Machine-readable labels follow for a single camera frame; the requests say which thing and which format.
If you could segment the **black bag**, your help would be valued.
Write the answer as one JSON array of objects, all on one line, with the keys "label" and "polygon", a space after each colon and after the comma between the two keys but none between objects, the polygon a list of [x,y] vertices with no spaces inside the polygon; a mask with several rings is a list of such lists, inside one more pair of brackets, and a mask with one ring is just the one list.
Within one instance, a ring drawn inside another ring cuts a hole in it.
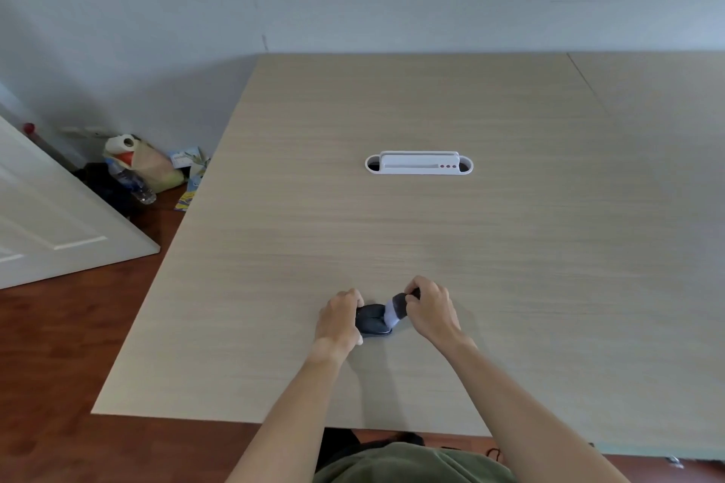
[{"label": "black bag", "polygon": [[87,163],[71,174],[123,217],[132,218],[143,213],[142,203],[111,176],[105,163]]}]

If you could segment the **blue and yellow packet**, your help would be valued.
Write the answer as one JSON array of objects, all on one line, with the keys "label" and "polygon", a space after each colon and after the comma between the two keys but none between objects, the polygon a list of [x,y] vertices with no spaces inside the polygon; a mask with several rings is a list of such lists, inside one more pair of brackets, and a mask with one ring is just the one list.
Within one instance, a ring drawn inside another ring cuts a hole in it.
[{"label": "blue and yellow packet", "polygon": [[189,208],[192,200],[194,199],[196,192],[201,184],[208,166],[210,165],[211,158],[205,160],[192,160],[191,165],[188,168],[188,179],[186,181],[186,192],[181,195],[177,201],[174,210],[178,212],[184,212]]}]

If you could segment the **olive green shirt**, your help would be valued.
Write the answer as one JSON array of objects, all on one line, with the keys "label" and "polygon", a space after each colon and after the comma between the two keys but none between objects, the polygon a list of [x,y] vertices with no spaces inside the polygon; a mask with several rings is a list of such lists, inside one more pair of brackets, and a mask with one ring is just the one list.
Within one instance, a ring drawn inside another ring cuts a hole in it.
[{"label": "olive green shirt", "polygon": [[391,442],[335,460],[312,483],[518,483],[512,471],[482,454]]}]

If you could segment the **clear plastic water bottle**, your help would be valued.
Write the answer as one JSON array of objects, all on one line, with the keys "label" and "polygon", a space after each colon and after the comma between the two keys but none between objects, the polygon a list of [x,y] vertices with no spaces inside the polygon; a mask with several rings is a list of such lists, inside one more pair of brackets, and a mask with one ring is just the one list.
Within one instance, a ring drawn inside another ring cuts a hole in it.
[{"label": "clear plastic water bottle", "polygon": [[124,167],[115,158],[105,158],[109,174],[143,205],[156,202],[156,193],[134,171]]}]

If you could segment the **dark grey sock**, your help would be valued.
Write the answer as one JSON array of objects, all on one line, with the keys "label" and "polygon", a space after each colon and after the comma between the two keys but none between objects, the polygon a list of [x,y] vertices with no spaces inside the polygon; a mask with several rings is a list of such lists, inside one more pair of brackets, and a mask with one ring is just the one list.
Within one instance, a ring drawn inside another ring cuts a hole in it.
[{"label": "dark grey sock", "polygon": [[395,295],[385,304],[371,303],[355,315],[355,327],[365,337],[385,337],[407,317],[405,292]]}]

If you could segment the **person's right forearm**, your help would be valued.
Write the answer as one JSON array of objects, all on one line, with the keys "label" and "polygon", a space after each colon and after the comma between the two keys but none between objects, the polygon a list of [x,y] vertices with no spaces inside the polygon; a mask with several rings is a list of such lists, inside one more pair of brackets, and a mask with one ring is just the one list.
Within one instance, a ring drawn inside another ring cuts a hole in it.
[{"label": "person's right forearm", "polygon": [[519,483],[630,483],[466,336],[437,345]]}]

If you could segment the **white door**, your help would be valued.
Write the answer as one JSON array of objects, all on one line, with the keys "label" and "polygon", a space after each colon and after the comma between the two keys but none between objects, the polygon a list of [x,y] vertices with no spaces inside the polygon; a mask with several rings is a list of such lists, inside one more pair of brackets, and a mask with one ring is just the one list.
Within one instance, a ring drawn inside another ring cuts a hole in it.
[{"label": "white door", "polygon": [[159,251],[155,241],[0,116],[0,289]]}]

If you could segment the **beige plastic bag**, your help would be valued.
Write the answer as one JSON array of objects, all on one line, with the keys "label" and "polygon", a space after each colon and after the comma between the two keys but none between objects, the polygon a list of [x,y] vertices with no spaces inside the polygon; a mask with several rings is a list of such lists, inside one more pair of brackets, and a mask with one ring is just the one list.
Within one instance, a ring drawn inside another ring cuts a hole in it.
[{"label": "beige plastic bag", "polygon": [[[120,163],[138,174],[155,193],[184,185],[186,179],[183,172],[172,166],[168,156],[144,140],[141,141],[142,145],[134,154],[131,165],[126,164],[124,160],[119,160]],[[104,158],[112,157],[104,153]]]}]

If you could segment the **white paper towel roll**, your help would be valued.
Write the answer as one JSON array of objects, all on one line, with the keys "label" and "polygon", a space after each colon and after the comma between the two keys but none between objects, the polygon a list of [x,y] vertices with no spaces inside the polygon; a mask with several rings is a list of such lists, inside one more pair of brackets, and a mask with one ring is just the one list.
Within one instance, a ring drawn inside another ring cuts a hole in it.
[{"label": "white paper towel roll", "polygon": [[104,153],[110,157],[124,160],[131,165],[133,156],[142,145],[142,141],[132,134],[121,134],[106,140]]}]

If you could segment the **person's left forearm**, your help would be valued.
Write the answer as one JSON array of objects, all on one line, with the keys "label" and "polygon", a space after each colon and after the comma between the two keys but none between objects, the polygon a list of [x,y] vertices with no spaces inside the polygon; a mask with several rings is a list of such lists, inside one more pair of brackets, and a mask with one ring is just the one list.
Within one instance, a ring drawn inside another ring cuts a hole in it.
[{"label": "person's left forearm", "polygon": [[321,338],[276,400],[225,483],[312,483],[325,417],[350,343]]}]

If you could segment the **person's left hand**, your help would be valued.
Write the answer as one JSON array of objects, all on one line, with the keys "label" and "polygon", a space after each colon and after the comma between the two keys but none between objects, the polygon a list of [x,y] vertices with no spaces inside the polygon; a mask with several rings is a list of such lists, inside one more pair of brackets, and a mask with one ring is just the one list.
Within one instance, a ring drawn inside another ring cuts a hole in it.
[{"label": "person's left hand", "polygon": [[334,313],[330,299],[320,310],[307,359],[310,362],[334,362],[340,366],[349,353],[362,343],[363,338],[355,327],[355,314]]}]

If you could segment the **small blue and white box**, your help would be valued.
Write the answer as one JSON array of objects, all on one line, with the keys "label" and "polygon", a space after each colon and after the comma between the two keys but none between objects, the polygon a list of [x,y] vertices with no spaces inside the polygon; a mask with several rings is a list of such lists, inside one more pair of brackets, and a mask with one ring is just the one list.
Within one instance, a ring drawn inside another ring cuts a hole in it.
[{"label": "small blue and white box", "polygon": [[175,169],[204,166],[207,159],[199,147],[177,149],[168,152],[168,158]]}]

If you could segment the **person's right hand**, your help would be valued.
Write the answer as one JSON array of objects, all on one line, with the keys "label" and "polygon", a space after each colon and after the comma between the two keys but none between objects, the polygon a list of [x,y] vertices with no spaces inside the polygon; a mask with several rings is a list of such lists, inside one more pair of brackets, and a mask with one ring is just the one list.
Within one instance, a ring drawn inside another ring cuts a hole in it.
[{"label": "person's right hand", "polygon": [[475,342],[461,330],[458,314],[450,296],[448,312],[414,310],[407,311],[407,317],[415,330],[443,355],[461,345],[476,348]]}]

